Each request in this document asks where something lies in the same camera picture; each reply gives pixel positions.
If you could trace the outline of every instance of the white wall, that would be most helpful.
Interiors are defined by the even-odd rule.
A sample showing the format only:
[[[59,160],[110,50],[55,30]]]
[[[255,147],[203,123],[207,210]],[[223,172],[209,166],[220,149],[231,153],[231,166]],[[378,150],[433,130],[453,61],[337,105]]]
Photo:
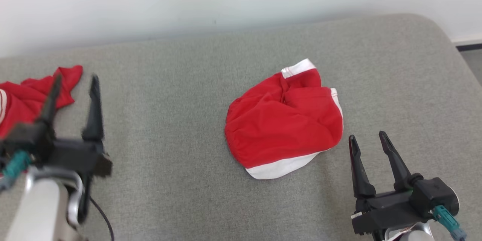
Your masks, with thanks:
[[[0,0],[0,56],[396,12],[482,39],[482,0]]]

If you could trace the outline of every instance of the red cloth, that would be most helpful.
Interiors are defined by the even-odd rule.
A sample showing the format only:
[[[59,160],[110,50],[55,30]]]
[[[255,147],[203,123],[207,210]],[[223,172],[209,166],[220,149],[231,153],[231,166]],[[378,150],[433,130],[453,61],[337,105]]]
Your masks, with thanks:
[[[337,92],[321,85],[306,59],[229,106],[224,130],[229,149],[253,177],[283,176],[338,144],[343,119]]]
[[[11,82],[0,84],[0,138],[4,138],[17,122],[32,122],[38,117],[59,73],[62,75],[62,88],[57,99],[59,109],[74,102],[70,91],[81,78],[82,66],[58,68],[53,76],[40,80],[29,78],[20,85]]]

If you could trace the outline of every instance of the gray couch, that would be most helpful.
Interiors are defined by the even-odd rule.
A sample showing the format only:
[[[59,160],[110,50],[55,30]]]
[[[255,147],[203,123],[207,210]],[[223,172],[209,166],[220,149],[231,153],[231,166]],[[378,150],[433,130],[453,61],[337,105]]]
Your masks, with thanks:
[[[227,148],[227,108],[305,58],[339,92],[343,139],[293,173],[255,180]],[[458,220],[471,240],[482,236],[482,87],[426,18],[389,15],[0,59],[0,80],[40,78],[74,64],[84,75],[56,129],[79,136],[89,75],[97,73],[114,173],[94,183],[92,196],[116,240],[371,240],[351,228],[348,135],[356,135],[370,182],[383,192],[393,189],[393,177],[379,130],[409,169],[458,193]],[[1,236],[22,190],[20,181],[0,195]],[[439,224],[432,230],[437,240],[451,240]],[[81,231],[91,241],[109,238],[93,206]]]

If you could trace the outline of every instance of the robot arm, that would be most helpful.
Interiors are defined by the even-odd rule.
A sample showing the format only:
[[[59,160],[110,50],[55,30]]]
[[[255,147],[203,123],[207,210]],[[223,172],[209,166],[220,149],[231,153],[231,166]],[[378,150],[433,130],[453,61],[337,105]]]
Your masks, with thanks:
[[[425,180],[419,173],[411,174],[387,134],[380,131],[379,136],[395,177],[395,191],[379,194],[368,181],[355,136],[349,137],[353,195],[357,199],[351,216],[355,234],[371,234],[374,241],[432,241],[427,222],[434,219],[454,240],[465,241],[467,235],[453,217],[459,211],[455,192],[440,178]]]
[[[0,189],[10,188],[20,172],[31,165],[7,241],[86,240],[78,234],[77,227],[88,214],[92,179],[111,174],[112,161],[102,143],[98,77],[92,77],[89,115],[82,139],[78,140],[56,138],[52,127],[60,82],[58,76],[38,119],[32,124],[16,124],[0,142],[4,161]]]

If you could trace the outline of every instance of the white stripe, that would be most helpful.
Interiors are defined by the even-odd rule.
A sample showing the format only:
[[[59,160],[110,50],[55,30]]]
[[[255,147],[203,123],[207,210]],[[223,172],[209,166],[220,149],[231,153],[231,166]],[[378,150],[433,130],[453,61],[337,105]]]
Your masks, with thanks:
[[[342,124],[343,124],[343,112],[341,110],[341,106],[338,101],[338,92],[336,91],[335,88],[331,88],[331,92],[332,92],[333,101],[338,107],[338,109],[340,110],[340,114],[342,116]],[[276,162],[246,169],[246,171],[255,179],[259,179],[259,180],[275,179],[275,178],[284,176],[290,172],[294,172],[295,170],[305,166],[313,158],[315,158],[315,156],[317,156],[319,153],[320,152],[316,152],[308,155],[281,159]]]
[[[283,68],[281,73],[284,78],[288,78],[311,69],[316,69],[315,65],[309,59],[304,59],[293,66]]]
[[[4,90],[0,90],[0,124],[5,118],[7,112],[7,94]]]

